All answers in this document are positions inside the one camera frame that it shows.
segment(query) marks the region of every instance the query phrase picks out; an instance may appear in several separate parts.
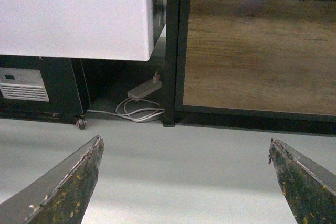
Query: plug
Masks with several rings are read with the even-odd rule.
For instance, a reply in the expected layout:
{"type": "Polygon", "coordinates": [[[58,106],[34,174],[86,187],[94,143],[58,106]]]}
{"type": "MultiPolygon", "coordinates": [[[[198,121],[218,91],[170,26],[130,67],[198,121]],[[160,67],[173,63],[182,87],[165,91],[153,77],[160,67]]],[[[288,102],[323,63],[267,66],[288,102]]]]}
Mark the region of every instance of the plug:
{"type": "Polygon", "coordinates": [[[156,73],[153,76],[153,79],[128,91],[127,96],[129,98],[138,100],[138,99],[144,98],[147,95],[153,93],[154,91],[158,90],[160,87],[162,87],[162,82],[160,81],[160,75],[156,73]]]}

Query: floor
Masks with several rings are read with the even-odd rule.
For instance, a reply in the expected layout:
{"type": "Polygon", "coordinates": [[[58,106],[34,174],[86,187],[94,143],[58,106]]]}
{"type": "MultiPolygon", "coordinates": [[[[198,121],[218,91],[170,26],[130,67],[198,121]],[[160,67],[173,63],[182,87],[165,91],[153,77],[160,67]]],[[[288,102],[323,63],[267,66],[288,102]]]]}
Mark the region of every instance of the floor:
{"type": "MultiPolygon", "coordinates": [[[[124,95],[107,92],[92,108],[112,111],[127,90],[160,67],[158,59],[153,57],[150,66],[130,64],[122,84],[112,85],[124,95]],[[135,81],[137,71],[141,80],[135,81]]],[[[151,98],[159,101],[160,92],[151,98]]],[[[134,123],[94,113],[86,118],[83,131],[74,125],[0,119],[0,202],[96,135],[104,139],[105,152],[83,224],[295,224],[268,165],[271,138],[336,173],[333,136],[183,124],[166,128],[160,118],[134,123]]]]}

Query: black metal frame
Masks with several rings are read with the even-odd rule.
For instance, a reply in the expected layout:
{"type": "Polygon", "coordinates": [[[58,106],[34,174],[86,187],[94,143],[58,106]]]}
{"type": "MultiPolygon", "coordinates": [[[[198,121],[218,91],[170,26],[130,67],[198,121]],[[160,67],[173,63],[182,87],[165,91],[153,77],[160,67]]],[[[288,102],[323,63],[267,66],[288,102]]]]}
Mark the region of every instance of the black metal frame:
{"type": "Polygon", "coordinates": [[[166,82],[164,85],[166,90],[166,114],[164,117],[164,126],[173,127],[176,114],[181,112],[197,112],[203,113],[203,115],[214,113],[230,114],[232,116],[247,115],[262,116],[265,118],[336,122],[335,116],[329,115],[220,109],[183,105],[189,3],[190,0],[167,0],[166,82]]]}

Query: wood grain surface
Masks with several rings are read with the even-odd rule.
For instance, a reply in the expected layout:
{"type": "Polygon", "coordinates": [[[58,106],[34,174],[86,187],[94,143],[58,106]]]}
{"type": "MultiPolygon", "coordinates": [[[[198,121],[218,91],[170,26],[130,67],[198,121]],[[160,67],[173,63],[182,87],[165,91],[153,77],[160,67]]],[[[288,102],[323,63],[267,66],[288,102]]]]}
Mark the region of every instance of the wood grain surface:
{"type": "Polygon", "coordinates": [[[336,2],[191,0],[183,105],[336,115],[336,2]]]}

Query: white power cord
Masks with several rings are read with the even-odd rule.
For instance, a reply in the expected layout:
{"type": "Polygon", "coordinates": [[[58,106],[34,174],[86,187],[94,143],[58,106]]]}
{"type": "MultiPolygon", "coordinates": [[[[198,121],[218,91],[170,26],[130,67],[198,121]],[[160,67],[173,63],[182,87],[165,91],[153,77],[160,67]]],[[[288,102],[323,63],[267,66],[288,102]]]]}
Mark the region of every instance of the white power cord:
{"type": "Polygon", "coordinates": [[[159,81],[159,78],[160,76],[158,75],[158,71],[156,71],[155,75],[153,76],[153,79],[140,85],[139,87],[131,90],[132,93],[129,92],[129,97],[126,98],[125,100],[123,100],[121,103],[118,104],[118,106],[116,107],[115,109],[115,113],[112,113],[112,112],[108,112],[108,111],[102,111],[102,110],[88,110],[88,112],[94,112],[94,113],[104,113],[104,114],[109,114],[109,115],[115,115],[115,116],[118,116],[120,118],[124,118],[124,119],[128,119],[128,120],[131,120],[133,122],[137,122],[137,123],[140,123],[140,122],[143,122],[143,121],[146,121],[150,118],[153,118],[157,115],[161,115],[164,113],[164,109],[162,109],[160,107],[160,105],[157,103],[157,102],[153,102],[153,101],[150,101],[150,100],[146,100],[146,99],[143,99],[144,96],[150,94],[151,92],[155,91],[156,89],[160,88],[161,87],[161,82],[159,81]],[[143,108],[143,109],[138,109],[138,110],[135,110],[133,112],[128,112],[127,111],[127,104],[131,101],[143,101],[143,102],[148,102],[150,104],[155,104],[157,105],[158,108],[143,108]],[[123,105],[123,113],[119,112],[119,108],[121,105],[123,105]],[[144,111],[151,111],[151,113],[149,113],[148,115],[145,115],[145,116],[141,116],[139,118],[135,118],[135,117],[131,117],[132,115],[136,115],[140,112],[144,112],[144,111]]]}
{"type": "Polygon", "coordinates": [[[153,118],[157,115],[161,115],[164,113],[164,109],[160,107],[160,105],[157,103],[157,102],[153,102],[153,101],[150,101],[150,100],[146,100],[146,99],[132,99],[132,98],[127,98],[125,100],[123,100],[121,103],[118,104],[118,106],[116,107],[116,110],[115,110],[115,113],[112,113],[112,112],[108,112],[108,111],[102,111],[102,110],[88,110],[88,112],[94,112],[94,113],[104,113],[104,114],[109,114],[109,115],[115,115],[115,116],[118,116],[120,118],[124,118],[124,119],[128,119],[128,120],[131,120],[133,122],[137,122],[137,123],[140,123],[140,122],[143,122],[143,121],[146,121],[150,118],[153,118]],[[135,110],[133,112],[130,112],[128,113],[127,112],[127,104],[131,101],[144,101],[144,102],[149,102],[149,103],[153,103],[155,105],[158,106],[158,108],[143,108],[143,109],[138,109],[138,110],[135,110]],[[123,109],[124,109],[124,113],[120,113],[118,111],[119,107],[124,104],[123,106],[123,109]],[[145,116],[142,116],[140,118],[134,118],[134,117],[131,117],[131,115],[134,115],[134,114],[138,114],[140,112],[144,112],[144,111],[152,111],[150,114],[148,115],[145,115],[145,116]]]}

